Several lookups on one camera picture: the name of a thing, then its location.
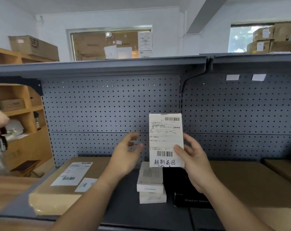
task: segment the black box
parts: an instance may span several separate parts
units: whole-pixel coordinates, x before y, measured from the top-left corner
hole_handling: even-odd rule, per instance
[[[172,193],[176,207],[213,209],[206,196],[194,188],[182,168],[164,169],[164,185],[166,191]]]

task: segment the person's left hand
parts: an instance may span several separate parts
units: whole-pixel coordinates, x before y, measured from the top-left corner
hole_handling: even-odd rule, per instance
[[[113,151],[107,170],[116,174],[119,179],[130,173],[136,166],[143,144],[139,144],[135,151],[130,151],[129,147],[134,145],[131,141],[136,140],[138,136],[139,133],[136,132],[127,134]]]

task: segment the small white box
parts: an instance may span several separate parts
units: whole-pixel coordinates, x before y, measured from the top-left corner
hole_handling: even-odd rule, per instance
[[[139,171],[137,191],[162,194],[164,192],[163,169],[150,168],[150,162],[143,161]]]
[[[149,114],[150,167],[185,167],[174,151],[184,148],[182,114]]]
[[[167,202],[166,191],[164,190],[164,192],[162,194],[140,192],[139,193],[139,202],[140,202],[140,204],[166,203]]]

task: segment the gray perforated panel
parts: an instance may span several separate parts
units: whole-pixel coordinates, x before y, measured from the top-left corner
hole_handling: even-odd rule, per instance
[[[111,155],[128,132],[140,132],[148,159],[149,113],[178,113],[179,75],[57,78],[42,81],[57,166],[77,155]]]
[[[205,74],[183,94],[183,128],[211,158],[284,157],[291,151],[291,75]]]

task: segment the stack of white boxes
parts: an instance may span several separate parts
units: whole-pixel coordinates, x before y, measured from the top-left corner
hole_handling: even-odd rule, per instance
[[[140,204],[165,203],[167,195],[163,184],[163,169],[150,168],[150,163],[143,161],[137,182]]]

